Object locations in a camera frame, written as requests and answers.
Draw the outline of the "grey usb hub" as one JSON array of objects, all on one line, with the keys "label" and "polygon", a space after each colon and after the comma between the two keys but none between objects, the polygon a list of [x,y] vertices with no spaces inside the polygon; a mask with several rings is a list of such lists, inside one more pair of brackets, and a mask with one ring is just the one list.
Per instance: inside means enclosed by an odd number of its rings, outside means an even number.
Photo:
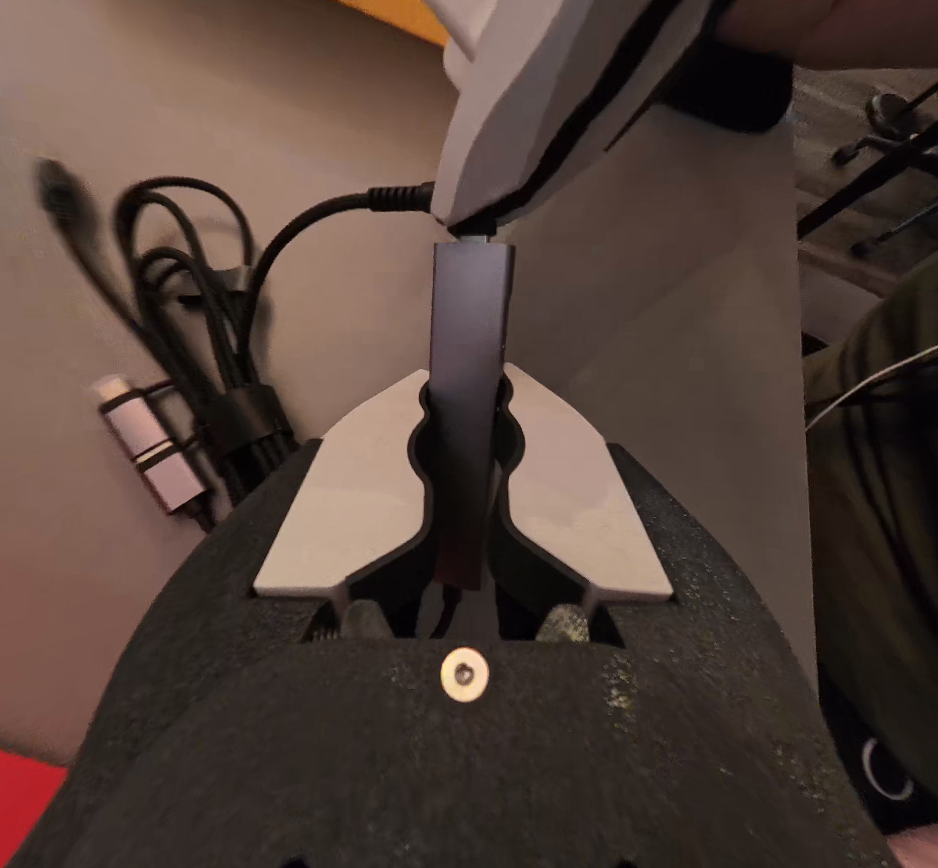
[{"label": "grey usb hub", "polygon": [[468,592],[481,589],[486,559],[514,263],[512,245],[480,238],[434,249],[428,410],[435,578]]}]

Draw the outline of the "person's dark green clothing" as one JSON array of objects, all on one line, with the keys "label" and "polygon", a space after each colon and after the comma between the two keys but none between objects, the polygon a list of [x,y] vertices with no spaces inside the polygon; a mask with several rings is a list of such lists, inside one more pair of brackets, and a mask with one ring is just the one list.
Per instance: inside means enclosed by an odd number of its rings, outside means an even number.
[{"label": "person's dark green clothing", "polygon": [[937,265],[803,360],[820,703],[886,836],[936,827]]}]

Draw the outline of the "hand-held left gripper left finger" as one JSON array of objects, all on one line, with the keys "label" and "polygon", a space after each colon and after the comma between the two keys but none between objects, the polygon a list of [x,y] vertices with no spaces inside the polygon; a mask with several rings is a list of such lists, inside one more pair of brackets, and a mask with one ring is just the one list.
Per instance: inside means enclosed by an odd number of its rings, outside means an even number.
[{"label": "hand-held left gripper left finger", "polygon": [[326,432],[254,579],[255,594],[377,598],[354,586],[376,580],[427,528],[428,490],[413,448],[427,383],[428,371],[417,370]]}]

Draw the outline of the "black chair base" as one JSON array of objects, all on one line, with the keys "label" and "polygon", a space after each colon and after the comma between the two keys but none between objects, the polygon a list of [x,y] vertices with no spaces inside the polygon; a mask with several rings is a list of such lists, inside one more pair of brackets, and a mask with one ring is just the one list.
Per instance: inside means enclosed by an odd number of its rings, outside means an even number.
[{"label": "black chair base", "polygon": [[893,92],[880,92],[867,100],[864,112],[870,128],[868,133],[852,144],[837,148],[830,161],[841,169],[868,149],[877,151],[879,158],[798,221],[798,241],[805,240],[907,171],[921,172],[933,180],[937,178],[936,116],[928,116],[921,109],[936,93],[937,84],[932,83],[912,99]]}]

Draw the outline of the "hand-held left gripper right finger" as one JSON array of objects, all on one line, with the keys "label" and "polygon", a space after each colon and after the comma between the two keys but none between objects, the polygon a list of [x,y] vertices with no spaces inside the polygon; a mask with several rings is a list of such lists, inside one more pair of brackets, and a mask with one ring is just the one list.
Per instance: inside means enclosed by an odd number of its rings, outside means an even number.
[{"label": "hand-held left gripper right finger", "polygon": [[572,405],[506,364],[490,570],[517,601],[668,601],[673,586],[613,451]]}]

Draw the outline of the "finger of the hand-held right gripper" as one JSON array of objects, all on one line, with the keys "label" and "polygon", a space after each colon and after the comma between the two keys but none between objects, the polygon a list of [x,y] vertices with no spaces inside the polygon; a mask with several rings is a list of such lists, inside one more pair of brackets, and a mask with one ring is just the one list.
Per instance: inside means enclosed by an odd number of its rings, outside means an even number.
[{"label": "finger of the hand-held right gripper", "polygon": [[563,121],[504,226],[544,204],[616,145],[695,45],[715,0],[653,0],[627,30],[595,85]]},{"label": "finger of the hand-held right gripper", "polygon": [[652,0],[424,0],[459,92],[431,212],[458,226],[522,190]]}]

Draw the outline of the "red plastic bin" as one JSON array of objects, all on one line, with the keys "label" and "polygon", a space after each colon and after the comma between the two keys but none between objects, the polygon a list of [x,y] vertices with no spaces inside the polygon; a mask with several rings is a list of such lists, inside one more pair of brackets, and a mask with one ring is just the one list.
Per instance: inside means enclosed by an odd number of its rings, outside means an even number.
[{"label": "red plastic bin", "polygon": [[1,866],[5,867],[67,776],[67,768],[1,752]]}]

